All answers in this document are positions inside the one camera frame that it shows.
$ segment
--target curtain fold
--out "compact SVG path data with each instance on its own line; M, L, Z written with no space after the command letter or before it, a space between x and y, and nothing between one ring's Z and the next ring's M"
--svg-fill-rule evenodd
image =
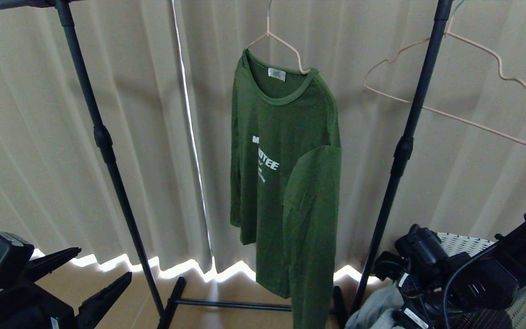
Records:
M265 32L267 0L178 1L182 57L217 269L236 260L254 264L228 223L231 88L243 48ZM389 179L393 151L409 105L363 87L372 65L428 37L436 3L275 0L271 30L316 67L334 94L340 117L342 181L337 268L360 269ZM496 50L506 75L526 81L526 1L466 2L452 30ZM297 67L279 42L265 39L258 58ZM376 70L369 83L412 99L426 44ZM526 139L526 93L499 80L494 58L445 38L426 104ZM382 249L412 223L491 238L522 222L526 211L526 147L423 111L415 149L401 180Z
M140 234L161 269L192 258L208 271L212 256L219 272L239 260L255 268L254 246L242 246L229 222L230 103L234 69L265 31L267 4L71 4ZM360 269L409 112L366 90L363 78L429 36L435 9L431 1L272 3L272 31L299 50L304 68L319 69L338 105L337 268ZM526 81L526 1L465 2L452 30L496 50L505 74ZM276 41L251 50L297 65ZM411 99L425 51L408 50L368 83ZM453 38L442 42L426 104L526 139L524 90L499 80L491 56ZM491 238L519 225L525 211L526 147L423 111L382 249L412 223ZM0 229L44 253L81 246L101 263L123 253L138 263L54 9L0 11Z

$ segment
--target laundry basket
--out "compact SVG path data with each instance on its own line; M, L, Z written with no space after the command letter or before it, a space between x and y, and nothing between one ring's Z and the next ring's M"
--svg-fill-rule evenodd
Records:
M494 242L464 237L462 235L456 235L451 233L437 233L442 241L442 247L449 256L453 256L460 252L468 252L470 256L474 256L484 248L493 244ZM513 321L513 328L515 329L526 329L526 297L522 298L511 306L507 313Z

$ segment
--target clothes hanger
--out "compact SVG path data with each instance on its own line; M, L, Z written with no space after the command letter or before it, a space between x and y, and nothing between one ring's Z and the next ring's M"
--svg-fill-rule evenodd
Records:
M271 31L269 30L269 11L271 9L271 2L272 1L273 0L269 0L269 6L267 6L267 32L265 32L263 35L261 35L260 37L255 39L254 42L251 42L248 46L246 46L245 50L249 49L250 46L252 46L253 44L256 44L259 40L263 39L264 37L267 37L267 36L273 37L275 40L278 40L280 43L283 43L285 46L288 46L288 48L293 50L294 53L296 55L298 55L298 66L299 66L300 72L302 74L308 74L310 72L310 69L303 69L303 68L301 68L301 57L299 56L298 50L296 50L294 47L292 47L291 44L288 44L287 42L283 41L280 37L278 37L278 36L274 35L273 33L271 33Z
M503 60L502 58L500 57L499 54L497 54L494 50L491 50L490 48L486 48L485 46L482 46L481 44L479 43L476 43L472 40L469 40L469 39L466 39L465 37L463 36L460 36L460 35L457 35L455 33L453 33L452 31L450 31L450 28L452 27L452 23L453 23L453 15L455 14L456 10L458 10L459 6L461 4L463 4L464 0L462 0L462 2L460 2L456 8L454 9L454 13L452 14L452 16L450 17L449 19L449 23L447 25L447 28L446 28L446 31L444 32L444 35L445 36L451 36L457 40L460 40L462 42L465 42L467 44L470 44L472 46L475 46L476 48L479 48L481 50L484 50L485 52L491 54L494 58L496 58L497 62L498 62L498 71L499 71L499 77L505 81L515 81L516 83L522 85L522 87L525 88L526 90L526 82L519 79L519 78L516 78L516 77L505 77L505 75L503 75ZM411 101L408 101L408 100L403 100L402 98L398 98L398 97L395 97L395 96L391 96L389 94L385 94L384 92L381 92L381 91L378 91L372 87L369 87L367 85L367 78L368 76L370 75L370 73L376 69L376 67L378 67L379 65L383 64L384 62L387 62L387 63L393 63L397 60L397 58L399 58L399 54L401 54L402 52L404 52L405 50L413 47L413 46L417 46L418 44L421 44L421 43L424 43L424 42L428 42L430 40L430 38L425 38L424 40L422 41L419 41L419 42L416 42L414 44L411 44L401 50L399 50L397 52L397 54L395 55L395 57L393 58L393 60L389 60L388 58L387 59L384 59L380 62L378 62L377 65L373 66L371 69L369 69L369 71L367 72L367 75L365 75L365 79L363 81L363 84L365 86L365 88L367 88L368 90L371 90L371 91L374 91L376 92L377 94L380 94L380 95L383 95L383 96L386 96L388 98L392 98L393 100L397 100L397 101L400 101L400 102L403 102L403 103L407 103L407 104L411 104ZM525 140L522 140L522 139L518 139L516 137L512 137L511 135L507 135L506 133L501 133L500 131L497 131L497 130L494 130L494 129L491 129L489 127L486 127L484 125L480 125L479 123L475 123L475 122L472 122L472 121L468 121L466 119L462 119L460 117L456 117L455 115L451 115L451 114L447 114L445 112L442 112L442 111L439 111L439 110L436 110L434 108L431 108L431 107L428 107L428 106L423 106L424 109L426 110L430 110L432 112L435 112L437 114L441 114L441 115L444 115L445 117L448 117L448 118L451 118L451 119L455 119L455 120L458 120L460 122L463 122L463 123L466 123L468 125L471 125L471 126L474 126L474 127L478 127L482 130L485 130L485 131L488 131L489 133L494 133L495 135L499 135L501 137L504 137L506 139L509 139L509 140L512 140L513 142L515 143L519 143L519 144L523 144L523 145L526 145L526 141Z

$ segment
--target brown floor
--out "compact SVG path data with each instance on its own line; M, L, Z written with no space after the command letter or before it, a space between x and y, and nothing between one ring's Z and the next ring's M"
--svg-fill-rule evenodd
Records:
M54 273L42 278L38 284L78 312L82 301L98 292L103 287L114 281L128 271L125 264L117 266L107 272L99 270L98 265L78 267L71 263L66 264ZM194 269L183 274L188 284L184 290L185 298L200 298L208 300L221 300L228 302L264 302L271 304L289 304L257 283L253 282L243 273L239 273L224 282L214 280L205 283L201 275ZM157 280L159 293L165 303L177 280ZM352 303L357 281L348 276L336 282L341 286L347 306ZM133 279L121 298L109 310L105 318L97 326L99 329L145 329L155 328L158 324L158 314L152 296L147 287L146 279L142 272L133 273ZM257 329L257 328L286 328L292 326L291 313L261 310L242 310L236 308L208 308L201 306L178 306L171 329ZM336 329L336 319L331 316L326 328Z

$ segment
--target beige curtain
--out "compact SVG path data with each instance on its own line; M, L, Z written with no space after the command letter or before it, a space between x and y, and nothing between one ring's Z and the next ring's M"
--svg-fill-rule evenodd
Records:
M218 271L238 260L254 268L253 246L242 246L228 222L230 91L243 47L265 31L267 4L71 5L142 239L162 270L192 258L207 271L212 256ZM409 111L365 90L363 77L427 37L435 8L434 1L400 0L272 4L272 31L300 51L305 67L319 69L337 100L338 268L359 268L367 252ZM526 1L465 2L452 29L499 52L506 75L526 81ZM273 64L297 65L277 42L252 50ZM371 83L411 99L425 50L407 51ZM442 43L426 104L526 139L526 93L498 79L491 56L456 40ZM526 147L424 111L382 247L412 223L490 238L516 227L525 210ZM138 261L54 9L0 12L0 229L44 252L75 245L100 262L123 253Z

